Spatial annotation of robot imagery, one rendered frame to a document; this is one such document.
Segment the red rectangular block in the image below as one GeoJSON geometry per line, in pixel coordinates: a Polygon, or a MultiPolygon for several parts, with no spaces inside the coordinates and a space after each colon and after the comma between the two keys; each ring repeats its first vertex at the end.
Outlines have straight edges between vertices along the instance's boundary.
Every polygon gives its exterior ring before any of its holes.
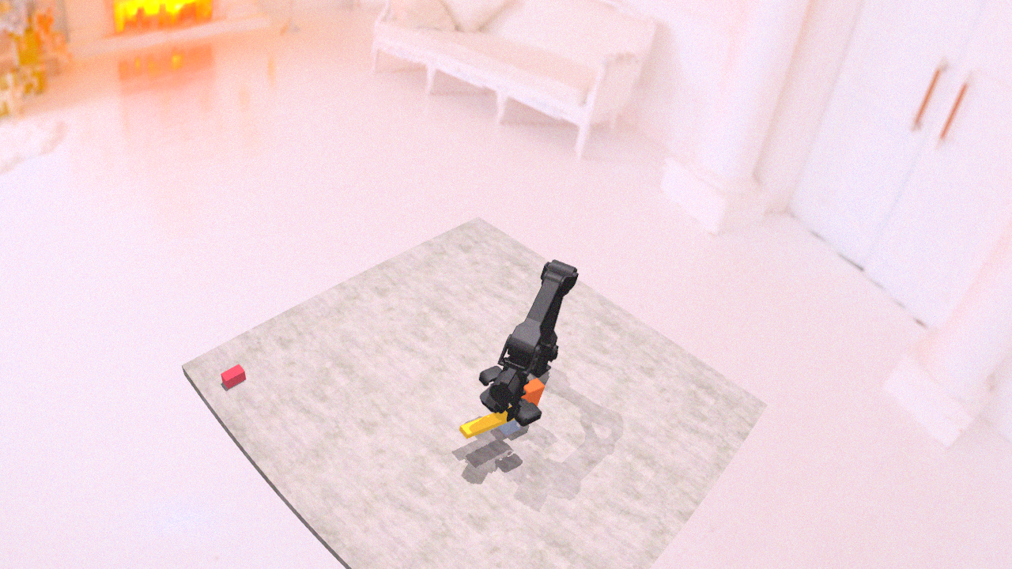
{"type": "Polygon", "coordinates": [[[223,372],[223,374],[221,374],[221,379],[223,379],[225,386],[230,389],[231,386],[240,384],[240,382],[246,379],[246,377],[243,368],[241,365],[235,365],[232,367],[231,370],[223,372]]]}

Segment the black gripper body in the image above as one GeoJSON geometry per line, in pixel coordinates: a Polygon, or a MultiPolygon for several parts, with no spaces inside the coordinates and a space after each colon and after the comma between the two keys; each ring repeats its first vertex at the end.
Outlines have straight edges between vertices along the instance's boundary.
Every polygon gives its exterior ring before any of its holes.
{"type": "MultiPolygon", "coordinates": [[[[499,375],[499,372],[501,371],[501,368],[498,365],[488,368],[488,370],[478,372],[480,375],[478,379],[480,379],[481,384],[484,386],[488,386],[491,382],[494,384],[497,375],[499,375]]],[[[522,396],[527,393],[524,390],[524,387],[527,384],[529,384],[529,379],[521,385],[519,391],[515,394],[515,398],[512,402],[510,402],[515,420],[518,421],[518,424],[522,426],[522,428],[525,428],[528,424],[533,424],[536,420],[541,419],[542,417],[542,410],[538,409],[534,402],[527,402],[527,399],[522,398],[522,396]]],[[[492,384],[490,384],[490,386],[492,386],[492,384]]]]}

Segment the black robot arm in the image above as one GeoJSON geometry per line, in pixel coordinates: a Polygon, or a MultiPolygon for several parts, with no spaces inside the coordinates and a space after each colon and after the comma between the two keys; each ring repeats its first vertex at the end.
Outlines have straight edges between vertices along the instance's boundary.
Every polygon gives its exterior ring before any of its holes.
{"type": "Polygon", "coordinates": [[[539,378],[552,368],[547,361],[552,363],[559,354],[554,327],[559,319],[561,301],[574,287],[578,275],[576,267],[559,260],[545,264],[541,275],[542,287],[527,319],[509,334],[505,342],[497,363],[503,365],[503,370],[494,384],[480,395],[481,402],[490,412],[502,413],[508,409],[508,403],[513,401],[521,385],[527,381],[529,372],[539,378]],[[510,356],[504,357],[507,349],[510,356]]]}

